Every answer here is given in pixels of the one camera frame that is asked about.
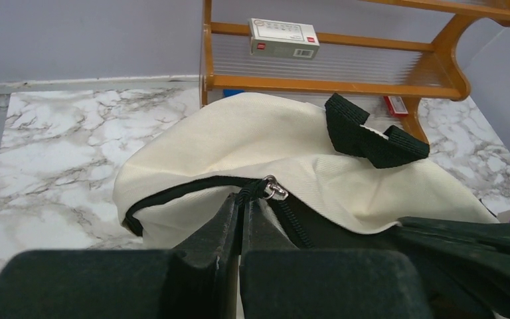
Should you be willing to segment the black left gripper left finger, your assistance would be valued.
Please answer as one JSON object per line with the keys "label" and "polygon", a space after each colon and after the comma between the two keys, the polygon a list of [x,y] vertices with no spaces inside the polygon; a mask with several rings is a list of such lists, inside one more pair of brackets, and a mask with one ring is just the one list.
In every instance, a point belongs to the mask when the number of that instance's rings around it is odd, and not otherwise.
{"label": "black left gripper left finger", "polygon": [[0,273],[0,318],[235,318],[240,216],[229,195],[166,250],[36,250]]}

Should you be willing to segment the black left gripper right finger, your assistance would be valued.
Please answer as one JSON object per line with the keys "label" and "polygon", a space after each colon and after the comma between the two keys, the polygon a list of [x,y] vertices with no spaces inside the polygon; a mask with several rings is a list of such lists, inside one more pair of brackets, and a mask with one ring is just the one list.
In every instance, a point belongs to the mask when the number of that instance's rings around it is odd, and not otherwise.
{"label": "black left gripper right finger", "polygon": [[240,295],[246,318],[431,318],[410,260],[378,249],[297,249],[244,206]]}

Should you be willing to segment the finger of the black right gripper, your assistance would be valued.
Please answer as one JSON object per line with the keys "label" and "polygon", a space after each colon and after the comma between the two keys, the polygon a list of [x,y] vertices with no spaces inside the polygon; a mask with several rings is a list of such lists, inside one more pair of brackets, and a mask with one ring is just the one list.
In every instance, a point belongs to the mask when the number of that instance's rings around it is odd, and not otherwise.
{"label": "finger of the black right gripper", "polygon": [[510,318],[510,223],[419,217],[391,229],[407,251],[429,259],[475,300]]}

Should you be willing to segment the beige canvas backpack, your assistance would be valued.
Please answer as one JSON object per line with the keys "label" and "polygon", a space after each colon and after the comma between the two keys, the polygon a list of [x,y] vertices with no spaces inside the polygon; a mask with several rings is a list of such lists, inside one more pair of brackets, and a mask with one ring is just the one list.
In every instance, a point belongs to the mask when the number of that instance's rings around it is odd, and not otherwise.
{"label": "beige canvas backpack", "polygon": [[150,247],[178,245],[212,219],[227,196],[260,182],[266,216],[279,195],[350,232],[371,235],[403,217],[469,223],[496,218],[428,144],[397,126],[379,132],[369,114],[334,94],[324,106],[245,92],[171,126],[123,164],[113,200],[122,227]]}

